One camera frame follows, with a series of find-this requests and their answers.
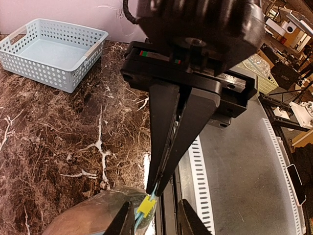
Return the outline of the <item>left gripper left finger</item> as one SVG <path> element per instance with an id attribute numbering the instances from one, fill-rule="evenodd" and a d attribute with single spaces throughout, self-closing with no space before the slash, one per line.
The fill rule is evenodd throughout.
<path id="1" fill-rule="evenodd" d="M 126 201 L 104 235 L 134 235 L 134 206 L 130 201 Z"/>

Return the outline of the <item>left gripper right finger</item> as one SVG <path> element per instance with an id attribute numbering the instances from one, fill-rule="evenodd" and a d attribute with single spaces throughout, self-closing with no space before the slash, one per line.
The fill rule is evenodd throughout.
<path id="1" fill-rule="evenodd" d="M 186 199 L 178 204 L 179 235 L 211 235 Z"/>

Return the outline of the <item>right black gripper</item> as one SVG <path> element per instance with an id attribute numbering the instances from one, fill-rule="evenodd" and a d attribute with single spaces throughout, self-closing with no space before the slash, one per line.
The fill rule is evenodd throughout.
<path id="1" fill-rule="evenodd" d="M 256 95 L 258 78 L 237 67 L 218 76 L 197 66 L 187 70 L 180 59 L 170 60 L 149 43 L 131 42 L 124 58 L 124 80 L 133 89 L 149 90 L 151 161 L 146 192 L 156 188 L 155 194 L 161 196 L 182 156 L 208 121 L 228 127 Z M 178 102 L 182 113 L 169 147 Z"/>

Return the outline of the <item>clear zip top bag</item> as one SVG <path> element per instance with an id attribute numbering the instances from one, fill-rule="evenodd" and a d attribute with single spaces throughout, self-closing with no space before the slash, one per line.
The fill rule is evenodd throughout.
<path id="1" fill-rule="evenodd" d="M 136 235 L 154 235 L 153 222 L 158 197 L 149 195 L 145 190 L 128 186 L 119 186 L 100 192 L 89 199 L 71 207 L 52 220 L 44 230 L 44 235 L 100 235 L 106 231 L 125 202 L 131 202 L 137 213 L 145 197 L 155 203 L 149 214 L 138 224 Z"/>

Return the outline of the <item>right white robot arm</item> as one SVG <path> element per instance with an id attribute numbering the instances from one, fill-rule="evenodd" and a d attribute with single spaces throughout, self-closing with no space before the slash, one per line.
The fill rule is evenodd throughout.
<path id="1" fill-rule="evenodd" d="M 260 48 L 264 19 L 258 0 L 140 0 L 135 16 L 128 4 L 147 38 L 130 43 L 121 74 L 148 93 L 146 192 L 160 196 L 205 125 L 228 127 L 257 93 L 257 77 L 237 65 Z"/>

